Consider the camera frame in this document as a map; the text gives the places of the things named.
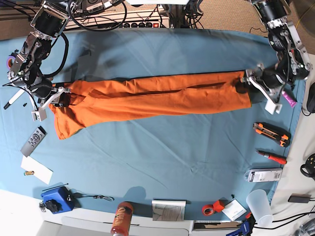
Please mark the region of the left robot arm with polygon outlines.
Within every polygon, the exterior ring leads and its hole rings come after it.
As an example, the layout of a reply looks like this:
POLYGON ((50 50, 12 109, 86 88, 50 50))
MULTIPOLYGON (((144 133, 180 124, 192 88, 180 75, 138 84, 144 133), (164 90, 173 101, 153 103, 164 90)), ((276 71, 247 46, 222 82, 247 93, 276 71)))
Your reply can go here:
POLYGON ((245 93, 254 87, 278 104, 285 89, 294 88, 295 81, 308 78, 312 64, 294 23, 287 18, 291 14, 290 1, 252 0, 250 3, 266 27, 268 42, 276 51, 278 62, 246 70, 236 83, 236 91, 245 93))

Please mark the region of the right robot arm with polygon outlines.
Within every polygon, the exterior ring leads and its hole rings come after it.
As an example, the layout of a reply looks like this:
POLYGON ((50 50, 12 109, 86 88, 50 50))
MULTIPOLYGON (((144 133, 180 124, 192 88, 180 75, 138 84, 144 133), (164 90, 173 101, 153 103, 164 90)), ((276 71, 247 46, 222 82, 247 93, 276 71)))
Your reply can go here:
POLYGON ((29 95, 36 111, 45 104, 69 106, 69 89, 64 88, 63 84, 52 83, 52 79, 62 71, 68 55, 69 41, 63 31, 70 20, 69 4, 67 0, 45 0, 31 21, 33 30, 21 50, 8 57, 9 82, 5 86, 18 88, 18 91, 5 104, 5 109, 24 93, 29 95), (40 70, 42 61, 50 55, 59 38, 65 43, 62 62, 55 72, 43 74, 40 70))

